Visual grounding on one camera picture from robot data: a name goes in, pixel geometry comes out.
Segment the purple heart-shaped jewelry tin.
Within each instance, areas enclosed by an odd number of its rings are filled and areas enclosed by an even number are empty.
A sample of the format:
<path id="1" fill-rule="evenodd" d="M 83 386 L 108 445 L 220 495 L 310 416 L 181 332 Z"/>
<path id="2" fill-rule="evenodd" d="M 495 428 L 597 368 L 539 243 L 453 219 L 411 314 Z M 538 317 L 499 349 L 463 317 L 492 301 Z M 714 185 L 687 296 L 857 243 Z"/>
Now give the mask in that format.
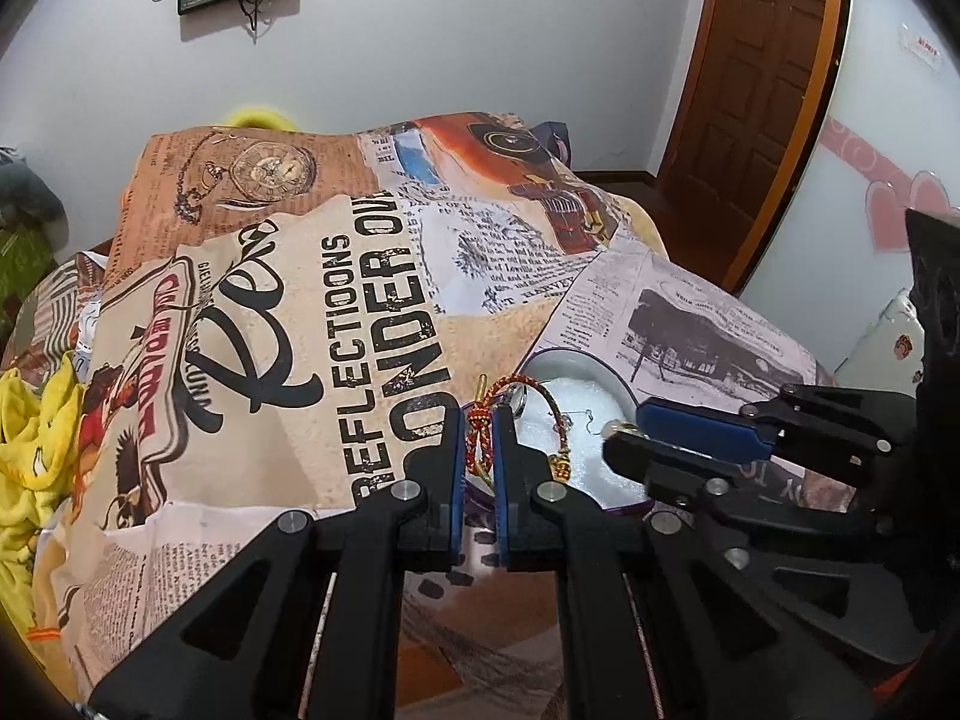
<path id="1" fill-rule="evenodd" d="M 615 475 L 602 458 L 604 427 L 635 422 L 647 395 L 636 395 L 607 362 L 574 349 L 542 349 L 519 367 L 519 376 L 537 385 L 513 380 L 498 388 L 493 399 L 493 405 L 511 408 L 517 442 L 558 458 L 562 446 L 555 415 L 560 415 L 569 449 L 566 483 L 612 514 L 647 509 L 651 500 L 644 486 Z"/>

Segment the white sliding wardrobe door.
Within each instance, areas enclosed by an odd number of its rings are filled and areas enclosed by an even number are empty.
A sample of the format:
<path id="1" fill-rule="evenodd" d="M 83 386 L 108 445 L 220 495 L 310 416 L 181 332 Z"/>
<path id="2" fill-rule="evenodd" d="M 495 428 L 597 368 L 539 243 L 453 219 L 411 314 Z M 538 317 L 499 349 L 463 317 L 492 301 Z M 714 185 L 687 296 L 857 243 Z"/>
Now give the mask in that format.
<path id="1" fill-rule="evenodd" d="M 834 371 L 913 281 L 907 210 L 957 203 L 957 49 L 921 0 L 851 0 L 827 117 L 743 302 Z"/>

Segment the yellow clothing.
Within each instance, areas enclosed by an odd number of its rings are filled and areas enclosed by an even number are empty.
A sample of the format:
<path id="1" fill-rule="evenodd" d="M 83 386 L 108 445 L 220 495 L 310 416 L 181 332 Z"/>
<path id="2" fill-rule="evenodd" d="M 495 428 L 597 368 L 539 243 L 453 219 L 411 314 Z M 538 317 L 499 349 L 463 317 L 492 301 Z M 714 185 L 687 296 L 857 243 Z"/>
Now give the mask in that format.
<path id="1" fill-rule="evenodd" d="M 2 606 L 20 634 L 34 626 L 39 532 L 73 484 L 84 394 L 71 351 L 41 392 L 16 367 L 2 374 Z"/>

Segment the newspaper print bed blanket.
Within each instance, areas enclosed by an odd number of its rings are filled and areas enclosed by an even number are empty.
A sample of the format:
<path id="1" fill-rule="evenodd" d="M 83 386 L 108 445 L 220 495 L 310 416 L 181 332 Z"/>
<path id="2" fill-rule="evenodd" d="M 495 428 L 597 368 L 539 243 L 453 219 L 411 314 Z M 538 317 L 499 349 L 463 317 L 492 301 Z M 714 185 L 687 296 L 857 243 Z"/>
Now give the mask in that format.
<path id="1" fill-rule="evenodd" d="M 109 257 L 60 266 L 2 358 L 73 353 L 73 484 L 39 532 L 23 644 L 94 686 L 286 507 L 338 514 L 436 444 L 444 411 L 542 349 L 636 395 L 734 411 L 825 371 L 674 265 L 651 218 L 517 122 L 151 138 Z"/>

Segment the dark blue backpack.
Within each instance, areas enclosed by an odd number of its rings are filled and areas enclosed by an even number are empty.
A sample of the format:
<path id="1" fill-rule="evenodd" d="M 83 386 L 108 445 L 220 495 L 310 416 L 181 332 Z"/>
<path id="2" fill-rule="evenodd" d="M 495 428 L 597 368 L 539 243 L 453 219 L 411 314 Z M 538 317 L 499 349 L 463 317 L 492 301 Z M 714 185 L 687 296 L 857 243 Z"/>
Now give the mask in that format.
<path id="1" fill-rule="evenodd" d="M 571 142 L 565 122 L 540 122 L 532 129 L 532 135 L 555 160 L 571 166 Z"/>

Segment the brown wooden door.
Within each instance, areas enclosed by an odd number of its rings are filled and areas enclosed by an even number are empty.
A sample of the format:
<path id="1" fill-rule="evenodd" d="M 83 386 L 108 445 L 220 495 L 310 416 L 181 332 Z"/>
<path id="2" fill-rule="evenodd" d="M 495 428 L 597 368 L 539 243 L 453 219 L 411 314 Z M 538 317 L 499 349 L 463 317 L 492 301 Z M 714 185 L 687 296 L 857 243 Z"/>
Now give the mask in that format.
<path id="1" fill-rule="evenodd" d="M 697 238 L 693 271 L 737 293 L 799 185 L 850 0 L 703 0 L 658 189 Z"/>

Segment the green patterned bag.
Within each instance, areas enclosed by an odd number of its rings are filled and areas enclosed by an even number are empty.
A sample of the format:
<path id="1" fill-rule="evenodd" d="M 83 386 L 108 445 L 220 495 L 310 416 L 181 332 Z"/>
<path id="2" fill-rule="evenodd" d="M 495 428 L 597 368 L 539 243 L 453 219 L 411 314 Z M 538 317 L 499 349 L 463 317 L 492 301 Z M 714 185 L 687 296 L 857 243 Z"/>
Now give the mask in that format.
<path id="1" fill-rule="evenodd" d="M 0 239 L 0 328 L 6 335 L 11 332 L 23 302 L 55 263 L 40 227 L 3 227 Z"/>

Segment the yellow plastic chair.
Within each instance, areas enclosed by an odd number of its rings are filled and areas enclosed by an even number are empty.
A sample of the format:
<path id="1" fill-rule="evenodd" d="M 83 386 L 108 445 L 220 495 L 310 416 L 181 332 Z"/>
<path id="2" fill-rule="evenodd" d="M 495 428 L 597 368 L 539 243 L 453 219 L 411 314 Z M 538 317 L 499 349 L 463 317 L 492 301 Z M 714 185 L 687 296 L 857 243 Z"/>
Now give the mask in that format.
<path id="1" fill-rule="evenodd" d="M 225 127 L 263 128 L 272 132 L 296 132 L 298 126 L 278 110 L 263 106 L 245 106 L 231 110 L 223 121 Z"/>

